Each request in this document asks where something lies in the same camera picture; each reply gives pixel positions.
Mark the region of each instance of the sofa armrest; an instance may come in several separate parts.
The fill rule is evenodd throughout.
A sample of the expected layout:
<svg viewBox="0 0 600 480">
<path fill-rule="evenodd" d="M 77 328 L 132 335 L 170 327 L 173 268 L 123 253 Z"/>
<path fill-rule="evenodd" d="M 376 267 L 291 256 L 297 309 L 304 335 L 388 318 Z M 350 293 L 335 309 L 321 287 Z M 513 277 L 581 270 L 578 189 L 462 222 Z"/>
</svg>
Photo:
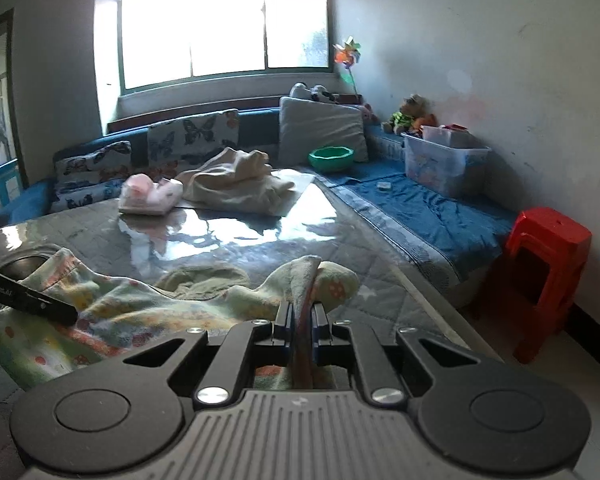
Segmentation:
<svg viewBox="0 0 600 480">
<path fill-rule="evenodd" d="M 0 209 L 0 227 L 19 224 L 46 215 L 51 207 L 54 183 L 55 180 L 52 178 L 40 180 Z"/>
</svg>

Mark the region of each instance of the green bowl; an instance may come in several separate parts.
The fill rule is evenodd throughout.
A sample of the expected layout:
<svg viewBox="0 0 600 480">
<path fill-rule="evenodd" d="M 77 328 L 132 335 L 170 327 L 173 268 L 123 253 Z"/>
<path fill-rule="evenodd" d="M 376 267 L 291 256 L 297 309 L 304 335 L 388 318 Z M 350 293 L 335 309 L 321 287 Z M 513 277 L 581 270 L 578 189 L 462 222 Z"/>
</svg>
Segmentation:
<svg viewBox="0 0 600 480">
<path fill-rule="evenodd" d="M 353 164 L 353 150 L 346 146 L 327 146 L 309 153 L 309 163 L 320 173 L 344 171 Z"/>
</svg>

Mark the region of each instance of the red plastic stool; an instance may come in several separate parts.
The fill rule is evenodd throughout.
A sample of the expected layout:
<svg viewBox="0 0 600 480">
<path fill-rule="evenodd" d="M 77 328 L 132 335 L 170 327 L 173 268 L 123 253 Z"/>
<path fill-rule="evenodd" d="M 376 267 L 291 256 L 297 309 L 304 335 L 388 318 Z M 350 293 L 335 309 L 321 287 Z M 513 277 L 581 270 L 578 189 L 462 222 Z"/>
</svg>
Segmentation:
<svg viewBox="0 0 600 480">
<path fill-rule="evenodd" d="M 548 207 L 523 211 L 479 300 L 523 333 L 514 351 L 521 363 L 536 357 L 544 340 L 560 332 L 589 256 L 591 232 Z"/>
</svg>

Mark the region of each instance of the triangular cutout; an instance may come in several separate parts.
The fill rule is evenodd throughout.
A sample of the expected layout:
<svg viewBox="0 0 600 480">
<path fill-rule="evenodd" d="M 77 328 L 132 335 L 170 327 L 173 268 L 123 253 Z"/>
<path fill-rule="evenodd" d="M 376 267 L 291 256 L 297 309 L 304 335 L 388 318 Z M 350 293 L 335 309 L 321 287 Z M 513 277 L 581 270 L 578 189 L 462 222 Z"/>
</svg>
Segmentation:
<svg viewBox="0 0 600 480">
<path fill-rule="evenodd" d="M 161 345 L 128 357 L 124 362 L 128 365 L 157 368 L 165 364 L 182 343 L 184 343 L 184 339 L 169 339 Z"/>
<path fill-rule="evenodd" d="M 431 355 L 431 357 L 433 357 L 440 366 L 445 368 L 475 365 L 478 362 L 428 339 L 420 339 L 420 344 L 427 352 L 429 352 L 429 355 Z"/>
</svg>

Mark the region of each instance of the panda plush toy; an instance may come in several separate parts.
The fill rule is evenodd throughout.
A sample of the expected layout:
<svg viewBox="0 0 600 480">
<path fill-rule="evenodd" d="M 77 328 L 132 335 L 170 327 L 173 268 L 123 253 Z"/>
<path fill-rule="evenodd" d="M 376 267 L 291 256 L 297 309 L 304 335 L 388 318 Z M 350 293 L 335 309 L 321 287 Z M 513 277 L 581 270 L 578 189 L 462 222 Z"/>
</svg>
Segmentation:
<svg viewBox="0 0 600 480">
<path fill-rule="evenodd" d="M 309 90 L 304 83 L 296 83 L 289 92 L 289 97 L 296 99 L 306 99 L 307 101 L 316 101 L 319 103 L 336 104 L 336 96 L 322 85 L 316 85 Z"/>
</svg>

